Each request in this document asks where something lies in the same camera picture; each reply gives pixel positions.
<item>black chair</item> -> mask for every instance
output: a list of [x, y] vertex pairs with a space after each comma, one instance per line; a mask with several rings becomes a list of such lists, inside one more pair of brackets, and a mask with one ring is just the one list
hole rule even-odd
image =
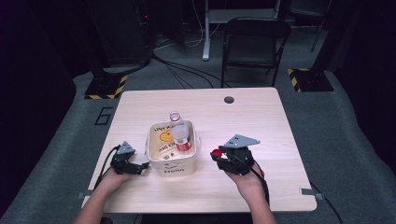
[[302, 18], [305, 20], [317, 21], [318, 26], [314, 44], [311, 52], [314, 51], [315, 45], [318, 42], [320, 32], [326, 20], [332, 0], [289, 0], [288, 12], [294, 18]]
[[224, 27], [221, 87], [228, 66], [275, 69], [271, 86], [275, 86], [283, 48], [290, 26], [280, 20], [235, 18]]

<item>wooden table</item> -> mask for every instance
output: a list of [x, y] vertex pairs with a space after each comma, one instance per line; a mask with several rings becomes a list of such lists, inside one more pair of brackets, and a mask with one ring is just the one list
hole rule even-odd
[[[232, 104], [224, 102], [227, 96], [234, 98]], [[209, 155], [236, 133], [261, 140], [249, 149], [265, 172], [272, 211], [313, 211], [317, 207], [313, 196], [299, 192], [299, 188], [311, 187], [274, 88], [126, 91], [120, 98], [89, 189], [93, 189], [109, 150], [123, 141], [136, 149], [133, 157], [146, 158], [149, 127], [169, 120], [173, 110], [191, 120], [202, 139], [196, 171], [191, 175], [160, 177], [149, 167], [113, 193], [105, 212], [249, 212], [236, 185]]]

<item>dark background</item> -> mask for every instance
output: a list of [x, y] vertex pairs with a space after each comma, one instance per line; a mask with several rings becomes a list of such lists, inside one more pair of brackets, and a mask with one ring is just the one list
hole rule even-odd
[[[112, 2], [115, 3], [112, 13], [117, 15], [120, 5]], [[160, 0], [121, 2], [126, 2], [131, 9], [135, 6], [131, 3], [144, 2], [148, 7], [139, 9], [147, 17], [122, 19], [117, 23], [119, 27], [114, 27], [130, 35], [120, 37], [124, 41], [118, 43], [120, 46], [137, 48], [122, 63], [146, 60], [147, 35], [152, 33], [164, 33], [182, 44], [182, 23], [194, 21], [191, 17], [194, 15], [187, 13], [191, 6], [185, 1], [166, 1], [167, 5]], [[196, 2], [201, 2], [197, 9], [203, 16], [204, 1]], [[249, 1], [248, 7], [262, 2], [265, 1]], [[319, 70], [334, 71], [354, 106], [361, 129], [378, 156], [395, 172], [396, 27], [391, 11], [396, 8], [396, 2], [334, 2], [328, 39], [315, 64]], [[230, 7], [246, 7], [246, 3]], [[0, 212], [3, 215], [72, 104], [76, 93], [73, 77], [90, 71], [92, 66], [109, 67], [119, 62], [119, 58], [117, 54], [109, 54], [103, 34], [99, 32], [101, 28], [89, 13], [89, 2], [2, 0], [0, 4], [0, 71], [4, 99]], [[212, 7], [222, 6], [217, 3]]]

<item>yellow black hazard tape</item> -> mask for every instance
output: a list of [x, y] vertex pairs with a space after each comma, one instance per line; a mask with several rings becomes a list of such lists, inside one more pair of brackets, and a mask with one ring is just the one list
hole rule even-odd
[[297, 78], [294, 75], [294, 71], [296, 71], [296, 70], [298, 70], [298, 71], [309, 71], [309, 69], [307, 69], [307, 68], [288, 69], [288, 74], [289, 74], [289, 77], [290, 77], [290, 80], [291, 80], [291, 85], [293, 86], [295, 91], [301, 91], [301, 88], [300, 88], [300, 86], [298, 84]]
[[122, 77], [120, 79], [120, 84], [117, 87], [117, 89], [114, 91], [114, 94], [107, 94], [107, 95], [89, 94], [89, 95], [85, 95], [84, 99], [103, 100], [103, 99], [116, 99], [116, 98], [119, 98], [121, 93], [122, 93], [122, 89], [125, 86], [126, 79], [127, 79], [127, 76], [124, 76], [124, 77]]

